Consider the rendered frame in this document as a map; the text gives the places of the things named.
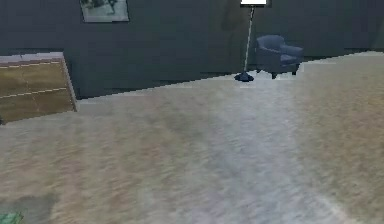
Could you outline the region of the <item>white floor lamp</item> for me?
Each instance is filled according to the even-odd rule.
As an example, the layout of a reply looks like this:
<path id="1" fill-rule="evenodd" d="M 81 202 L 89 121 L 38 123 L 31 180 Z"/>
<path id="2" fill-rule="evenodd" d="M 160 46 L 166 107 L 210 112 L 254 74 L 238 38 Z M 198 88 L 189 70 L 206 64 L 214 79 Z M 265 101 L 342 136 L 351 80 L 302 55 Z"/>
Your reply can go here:
<path id="1" fill-rule="evenodd" d="M 251 36 L 252 36 L 253 18 L 254 18 L 256 7 L 265 7 L 267 5 L 268 5 L 268 0 L 241 0 L 240 1 L 240 6 L 247 7 L 250 9 L 250 11 L 249 11 L 249 19 L 248 19 L 248 33 L 247 33 L 246 51 L 244 56 L 244 66 L 243 66 L 243 71 L 234 77 L 236 81 L 251 82 L 254 80 L 254 77 L 248 73 L 248 58 L 249 58 L 249 49 L 250 49 L 250 42 L 251 42 Z"/>

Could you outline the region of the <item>wooden chest of drawers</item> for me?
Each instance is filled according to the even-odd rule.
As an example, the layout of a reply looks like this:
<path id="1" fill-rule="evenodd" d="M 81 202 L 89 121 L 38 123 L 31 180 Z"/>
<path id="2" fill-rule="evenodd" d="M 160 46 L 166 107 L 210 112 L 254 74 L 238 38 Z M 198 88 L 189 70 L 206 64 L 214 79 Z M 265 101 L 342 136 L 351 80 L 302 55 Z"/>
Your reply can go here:
<path id="1" fill-rule="evenodd" d="M 0 56 L 0 125 L 76 110 L 62 52 Z"/>

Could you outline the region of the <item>green object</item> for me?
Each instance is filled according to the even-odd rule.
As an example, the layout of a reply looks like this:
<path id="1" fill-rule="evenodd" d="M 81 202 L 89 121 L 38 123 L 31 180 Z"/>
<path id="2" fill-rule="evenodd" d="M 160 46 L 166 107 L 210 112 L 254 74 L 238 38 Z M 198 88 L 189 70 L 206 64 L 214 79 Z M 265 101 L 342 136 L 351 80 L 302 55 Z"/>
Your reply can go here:
<path id="1" fill-rule="evenodd" d="M 23 215 L 21 213 L 0 214 L 0 224 L 21 224 Z"/>

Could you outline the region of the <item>framed wall picture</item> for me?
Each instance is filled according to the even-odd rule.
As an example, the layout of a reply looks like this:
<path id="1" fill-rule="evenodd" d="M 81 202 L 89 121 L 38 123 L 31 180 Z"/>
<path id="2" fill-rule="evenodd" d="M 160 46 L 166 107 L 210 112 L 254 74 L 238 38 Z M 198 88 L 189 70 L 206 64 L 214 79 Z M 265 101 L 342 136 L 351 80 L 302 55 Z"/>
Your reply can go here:
<path id="1" fill-rule="evenodd" d="M 86 23 L 128 22 L 127 0 L 79 0 Z"/>

